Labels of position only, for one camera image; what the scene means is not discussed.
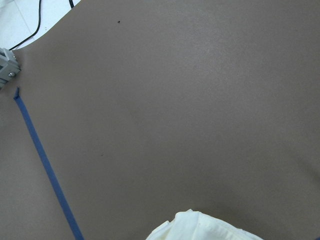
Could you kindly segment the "cream long-sleeve cat shirt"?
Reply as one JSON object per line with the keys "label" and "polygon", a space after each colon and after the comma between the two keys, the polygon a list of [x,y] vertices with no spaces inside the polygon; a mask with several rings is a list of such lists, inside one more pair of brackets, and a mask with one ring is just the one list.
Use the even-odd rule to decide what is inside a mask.
{"label": "cream long-sleeve cat shirt", "polygon": [[181,211],[172,221],[155,228],[148,240],[260,240],[253,233],[237,228],[200,211]]}

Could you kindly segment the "aluminium frame post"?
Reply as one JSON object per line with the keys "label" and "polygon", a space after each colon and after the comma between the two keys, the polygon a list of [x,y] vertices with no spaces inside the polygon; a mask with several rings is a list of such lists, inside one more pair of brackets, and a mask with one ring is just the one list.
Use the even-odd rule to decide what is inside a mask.
{"label": "aluminium frame post", "polygon": [[6,48],[0,49],[0,88],[2,89],[21,71],[15,54]]}

